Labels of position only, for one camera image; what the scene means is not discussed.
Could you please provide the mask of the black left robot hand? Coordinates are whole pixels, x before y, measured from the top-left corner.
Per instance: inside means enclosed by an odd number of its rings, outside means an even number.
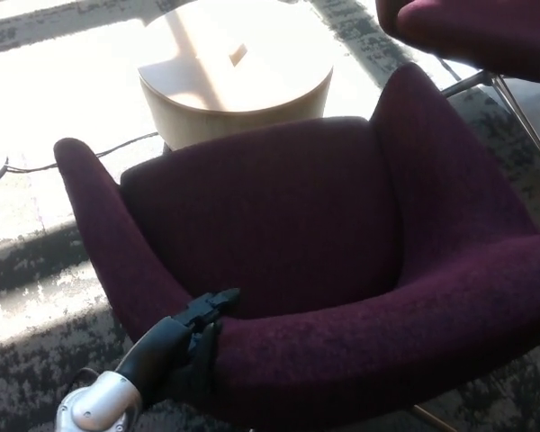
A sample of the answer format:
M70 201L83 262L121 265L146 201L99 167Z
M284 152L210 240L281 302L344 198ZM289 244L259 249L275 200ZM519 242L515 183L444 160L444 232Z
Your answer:
M206 293L148 330L115 372L139 391L143 407L162 401L199 402L212 392L221 315L239 300L231 288Z

